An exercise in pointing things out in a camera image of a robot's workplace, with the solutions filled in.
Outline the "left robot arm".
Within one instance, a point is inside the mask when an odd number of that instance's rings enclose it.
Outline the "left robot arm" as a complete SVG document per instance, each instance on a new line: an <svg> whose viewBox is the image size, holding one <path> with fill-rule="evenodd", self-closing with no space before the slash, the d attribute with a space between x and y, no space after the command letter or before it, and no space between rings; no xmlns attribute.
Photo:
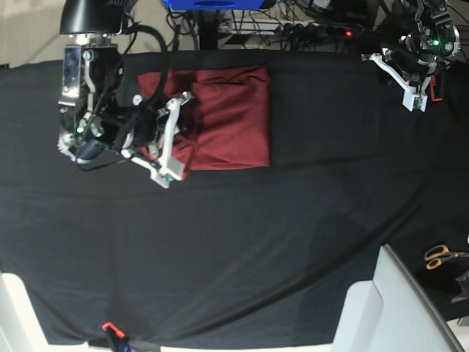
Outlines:
<svg viewBox="0 0 469 352"><path fill-rule="evenodd" d="M398 40L383 42L380 50L362 54L403 89L424 95L430 81L447 71L460 50L459 32L447 1L410 1L415 12L410 28Z"/></svg>

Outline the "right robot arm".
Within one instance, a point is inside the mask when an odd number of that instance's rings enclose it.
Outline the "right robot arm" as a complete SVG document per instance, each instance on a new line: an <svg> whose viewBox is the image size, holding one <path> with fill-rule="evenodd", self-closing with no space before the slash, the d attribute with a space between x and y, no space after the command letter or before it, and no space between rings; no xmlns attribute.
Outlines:
<svg viewBox="0 0 469 352"><path fill-rule="evenodd" d="M174 136L190 92L162 102L169 66L164 65L148 98L139 95L121 106L117 90L124 78L125 52L112 43L114 35L139 33L155 38L163 59L169 58L161 33L131 17L134 1L66 1L60 33L74 39L64 48L59 99L59 151L78 167L103 151L114 151L168 180L182 177L184 164L172 155Z"/></svg>

